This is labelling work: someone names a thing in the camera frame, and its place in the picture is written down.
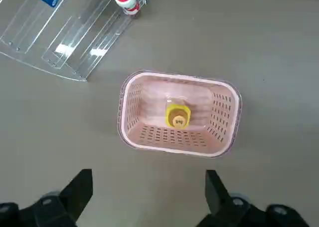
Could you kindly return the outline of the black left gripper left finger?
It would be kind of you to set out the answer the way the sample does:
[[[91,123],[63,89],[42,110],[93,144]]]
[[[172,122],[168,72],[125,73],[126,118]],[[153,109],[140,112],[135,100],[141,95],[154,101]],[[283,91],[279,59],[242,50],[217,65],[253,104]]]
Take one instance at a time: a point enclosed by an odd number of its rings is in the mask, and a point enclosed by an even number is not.
[[[61,191],[43,195],[32,205],[0,204],[2,227],[75,227],[93,195],[92,169],[82,169]]]

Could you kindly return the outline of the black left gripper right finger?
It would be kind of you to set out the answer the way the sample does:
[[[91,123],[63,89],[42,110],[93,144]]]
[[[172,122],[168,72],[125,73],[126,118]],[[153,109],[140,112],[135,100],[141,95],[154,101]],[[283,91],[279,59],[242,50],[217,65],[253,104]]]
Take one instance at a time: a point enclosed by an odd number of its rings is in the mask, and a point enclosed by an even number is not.
[[[292,207],[271,204],[263,211],[247,199],[230,195],[215,170],[205,173],[205,198],[210,213],[198,227],[308,227]]]

